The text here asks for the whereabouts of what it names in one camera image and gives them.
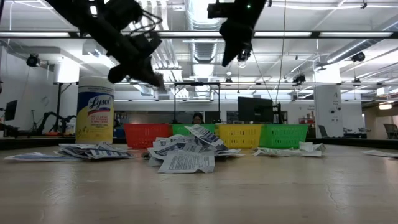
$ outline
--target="table surface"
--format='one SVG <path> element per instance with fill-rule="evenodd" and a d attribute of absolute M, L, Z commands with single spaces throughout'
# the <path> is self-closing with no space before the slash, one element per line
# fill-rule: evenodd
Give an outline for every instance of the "table surface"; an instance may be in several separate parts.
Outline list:
<path fill-rule="evenodd" d="M 158 174 L 140 157 L 0 161 L 1 223 L 397 223 L 398 160 L 326 146 L 323 158 L 217 161 Z M 0 151 L 0 158 L 57 147 Z"/>

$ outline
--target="white wall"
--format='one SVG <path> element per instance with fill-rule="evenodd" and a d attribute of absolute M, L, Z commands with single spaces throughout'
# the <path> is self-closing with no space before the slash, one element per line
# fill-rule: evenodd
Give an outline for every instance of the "white wall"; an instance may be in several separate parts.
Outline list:
<path fill-rule="evenodd" d="M 307 113 L 314 110 L 311 101 L 281 102 L 282 111 L 287 111 L 287 120 L 289 124 L 298 124 L 299 118 L 304 118 Z M 217 111 L 218 102 L 205 103 L 183 103 L 177 102 L 177 111 Z M 115 111 L 173 111 L 174 103 L 172 101 L 131 101 L 114 103 Z M 221 101 L 221 120 L 226 121 L 227 111 L 237 111 L 237 101 Z M 343 124 L 344 127 L 358 131 L 358 128 L 364 127 L 362 120 L 362 107 L 360 102 L 343 102 Z"/>
<path fill-rule="evenodd" d="M 53 93 L 53 73 L 48 72 L 47 75 L 46 69 L 29 68 L 25 60 L 8 54 L 4 47 L 1 48 L 0 67 L 4 82 L 0 107 L 5 108 L 7 102 L 18 100 L 16 118 L 6 121 L 6 124 L 29 130 L 33 124 L 31 110 L 35 110 L 35 120 L 38 122 L 44 112 L 54 107 L 56 95 Z"/>

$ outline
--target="ceiling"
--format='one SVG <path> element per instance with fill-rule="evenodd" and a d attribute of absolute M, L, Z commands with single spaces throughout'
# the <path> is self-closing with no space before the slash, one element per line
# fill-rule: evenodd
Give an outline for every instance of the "ceiling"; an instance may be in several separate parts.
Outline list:
<path fill-rule="evenodd" d="M 210 0 L 201 1 L 204 4 L 214 2 Z M 395 6 L 398 7 L 396 0 L 372 0 L 368 5 Z M 397 8 L 374 8 L 366 9 L 342 9 L 342 10 L 299 10 L 284 9 L 284 1 L 273 0 L 272 7 L 265 7 L 256 25 L 258 31 L 377 31 L 376 27 L 388 19 L 397 15 Z M 184 0 L 167 1 L 167 23 L 170 30 L 188 30 L 188 22 L 185 13 Z M 288 0 L 288 6 L 302 7 L 332 7 L 332 6 L 359 6 L 362 1 L 354 0 Z M 64 18 L 59 16 L 53 9 L 48 9 L 49 5 L 41 0 L 6 1 L 4 6 L 3 18 L 0 23 L 1 30 L 14 31 L 66 31 L 77 30 Z M 33 53 L 33 47 L 56 47 L 61 49 L 64 54 L 42 54 L 44 60 L 50 63 L 61 63 L 64 55 L 81 64 L 83 72 L 97 75 L 107 75 L 109 67 L 99 61 L 92 60 L 87 55 L 82 54 L 82 47 L 86 40 L 78 39 L 12 39 L 11 43 L 21 46 L 20 54 Z M 182 69 L 182 77 L 192 77 L 192 55 L 190 51 L 190 40 L 173 39 L 172 48 Z M 265 80 L 277 82 L 284 77 L 291 82 L 295 75 L 290 71 L 298 67 L 306 60 L 313 60 L 317 55 L 330 54 L 353 40 L 349 39 L 254 39 L 252 41 L 254 55 L 252 55 L 246 67 L 238 69 L 235 60 L 226 68 L 219 65 L 223 59 L 224 43 L 219 40 L 217 44 L 216 57 L 212 63 L 214 67 L 214 80 L 223 82 L 226 72 L 232 73 L 234 82 L 255 82 L 260 81 L 261 75 Z M 398 40 L 384 40 L 363 52 L 366 55 L 364 62 L 356 63 L 353 69 L 352 62 L 341 62 L 340 73 L 344 82 L 351 81 L 354 76 L 360 76 L 369 72 L 377 71 L 386 66 L 398 62 Z M 307 81 L 312 81 L 312 67 L 307 71 Z M 389 70 L 387 73 L 380 73 L 366 79 L 367 82 L 382 82 L 388 79 L 389 82 L 398 82 L 398 67 L 396 70 Z M 364 88 L 373 90 L 375 86 Z"/>

